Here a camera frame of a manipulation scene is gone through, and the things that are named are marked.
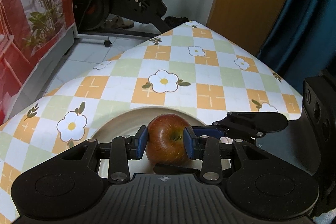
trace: exercise bike flywheel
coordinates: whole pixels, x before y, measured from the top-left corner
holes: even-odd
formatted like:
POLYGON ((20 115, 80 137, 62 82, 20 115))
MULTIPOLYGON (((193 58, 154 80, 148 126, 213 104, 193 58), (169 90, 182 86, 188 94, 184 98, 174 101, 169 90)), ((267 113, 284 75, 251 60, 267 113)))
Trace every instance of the exercise bike flywheel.
MULTIPOLYGON (((73 14, 76 25, 80 23, 82 13, 85 10, 83 5, 87 0, 72 0, 73 14)), ((109 0, 92 0, 87 8, 80 28, 82 30, 94 30, 100 27, 109 16, 109 0)))

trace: metal screw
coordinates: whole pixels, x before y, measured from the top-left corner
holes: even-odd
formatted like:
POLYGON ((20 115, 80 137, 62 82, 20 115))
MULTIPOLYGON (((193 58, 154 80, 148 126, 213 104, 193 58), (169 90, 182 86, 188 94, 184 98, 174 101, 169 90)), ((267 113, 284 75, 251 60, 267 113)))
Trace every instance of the metal screw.
POLYGON ((215 172, 207 172, 203 174, 203 178, 205 178, 206 180, 218 180, 219 175, 215 172))
POLYGON ((127 175, 123 172, 115 172, 110 177, 116 181, 123 181, 127 178, 127 175))

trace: white flower print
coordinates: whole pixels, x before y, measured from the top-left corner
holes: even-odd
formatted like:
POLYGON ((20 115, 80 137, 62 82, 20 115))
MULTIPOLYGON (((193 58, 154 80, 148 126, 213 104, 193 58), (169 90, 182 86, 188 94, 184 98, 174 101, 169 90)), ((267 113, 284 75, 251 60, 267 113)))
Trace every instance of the white flower print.
POLYGON ((194 26, 197 26, 197 25, 199 25, 199 23, 198 22, 196 22, 196 21, 189 21, 189 22, 186 22, 185 23, 187 26, 192 26, 192 25, 194 25, 194 26))
POLYGON ((111 61, 104 61, 103 63, 100 63, 99 65, 93 67, 94 69, 103 69, 105 68, 108 64, 110 64, 111 61))
POLYGON ((176 74, 168 73, 161 69, 154 75, 148 78, 148 81, 152 84, 152 89, 157 93, 174 92, 177 90, 177 81, 179 78, 176 74))
POLYGON ((189 54, 192 56, 205 56, 205 52, 203 52, 203 49, 199 46, 196 47, 188 47, 189 49, 189 54))
POLYGON ((57 130, 60 132, 60 137, 63 142, 68 142, 71 139, 78 141, 84 136, 87 119, 84 115, 77 115, 76 112, 68 112, 63 120, 57 124, 57 130))
POLYGON ((250 67, 250 64, 247 63, 244 59, 242 58, 237 58, 235 60, 235 63, 237 66, 239 66, 242 70, 247 70, 250 67))
POLYGON ((278 112, 277 109, 268 103, 262 103, 261 108, 258 109, 258 112, 278 112))

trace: yellow flower center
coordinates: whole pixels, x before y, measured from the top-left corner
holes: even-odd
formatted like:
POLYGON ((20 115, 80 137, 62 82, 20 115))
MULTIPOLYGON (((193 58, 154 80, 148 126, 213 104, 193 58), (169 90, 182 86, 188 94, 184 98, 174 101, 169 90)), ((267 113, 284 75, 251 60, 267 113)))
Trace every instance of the yellow flower center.
POLYGON ((69 130, 74 130, 76 128, 76 124, 74 122, 71 122, 69 125, 68 125, 68 129, 69 130))
POLYGON ((162 78, 162 79, 160 80, 160 83, 161 83, 162 85, 166 85, 166 84, 168 84, 168 80, 167 80, 166 78, 162 78))

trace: caster wheel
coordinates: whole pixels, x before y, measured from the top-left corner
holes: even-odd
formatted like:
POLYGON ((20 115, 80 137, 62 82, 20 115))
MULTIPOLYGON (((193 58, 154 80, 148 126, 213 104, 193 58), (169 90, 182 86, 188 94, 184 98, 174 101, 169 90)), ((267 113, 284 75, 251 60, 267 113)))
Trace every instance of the caster wheel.
POLYGON ((110 40, 105 40, 105 41, 104 41, 104 46, 105 46, 105 48, 109 48, 109 47, 111 47, 111 46, 112 46, 111 41, 110 41, 110 40))

